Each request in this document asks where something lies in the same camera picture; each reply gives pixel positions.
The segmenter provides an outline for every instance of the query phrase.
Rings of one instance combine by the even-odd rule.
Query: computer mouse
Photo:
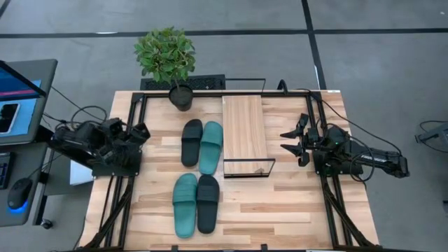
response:
[[[8,207],[18,209],[25,204],[33,181],[29,178],[21,178],[16,181],[8,193]]]

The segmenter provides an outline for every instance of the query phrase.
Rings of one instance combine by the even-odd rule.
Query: wooden cutting board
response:
[[[267,158],[265,124],[260,95],[224,96],[224,172],[228,174],[266,174],[272,162],[229,159]]]

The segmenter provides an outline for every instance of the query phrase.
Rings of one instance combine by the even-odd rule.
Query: slipper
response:
[[[201,139],[199,171],[202,174],[212,175],[216,171],[222,147],[223,128],[217,122],[208,122]]]
[[[184,174],[173,191],[174,229],[180,238],[189,238],[195,232],[197,182],[194,174]]]
[[[210,175],[202,175],[197,184],[197,229],[202,234],[215,230],[218,214],[219,184]]]
[[[191,167],[197,164],[202,137],[202,122],[193,119],[187,122],[182,132],[182,165]]]

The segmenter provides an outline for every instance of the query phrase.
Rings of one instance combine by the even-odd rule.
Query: green leaves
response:
[[[183,30],[155,29],[139,38],[134,48],[142,67],[141,75],[153,73],[154,81],[169,84],[172,80],[186,81],[188,72],[195,70],[195,47]]]

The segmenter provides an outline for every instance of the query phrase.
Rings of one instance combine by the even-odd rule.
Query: potted plant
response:
[[[187,85],[179,85],[179,80],[187,80],[188,72],[195,70],[195,48],[185,37],[183,30],[174,27],[153,30],[135,44],[137,61],[142,66],[141,75],[153,74],[154,81],[167,82],[175,86],[169,91],[169,100],[180,111],[190,109],[193,91]]]

